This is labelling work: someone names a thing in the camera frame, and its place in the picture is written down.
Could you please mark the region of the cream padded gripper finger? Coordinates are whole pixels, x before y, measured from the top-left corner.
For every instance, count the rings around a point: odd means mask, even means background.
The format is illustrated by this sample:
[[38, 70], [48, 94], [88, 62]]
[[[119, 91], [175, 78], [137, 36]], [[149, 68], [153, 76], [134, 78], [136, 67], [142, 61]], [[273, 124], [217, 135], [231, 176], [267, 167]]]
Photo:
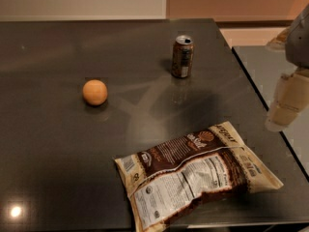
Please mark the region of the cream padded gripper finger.
[[287, 128], [309, 104], [309, 69], [297, 68], [291, 74], [282, 73], [267, 112], [269, 131]]

